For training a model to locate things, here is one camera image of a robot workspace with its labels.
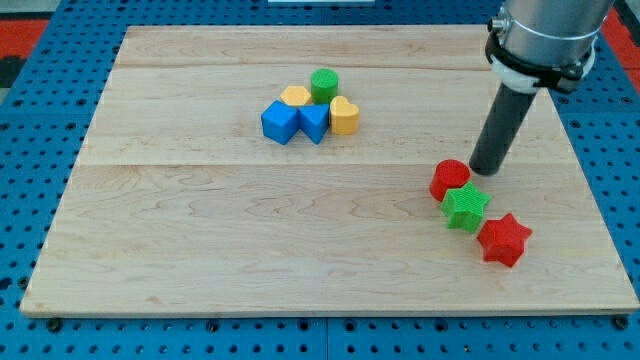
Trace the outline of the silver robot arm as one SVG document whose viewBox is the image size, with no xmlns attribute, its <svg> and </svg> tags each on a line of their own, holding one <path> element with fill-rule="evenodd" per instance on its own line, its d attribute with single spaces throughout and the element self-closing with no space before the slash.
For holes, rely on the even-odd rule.
<svg viewBox="0 0 640 360">
<path fill-rule="evenodd" d="M 487 23 L 485 55 L 509 89 L 575 91 L 595 63 L 613 0 L 505 0 Z"/>
</svg>

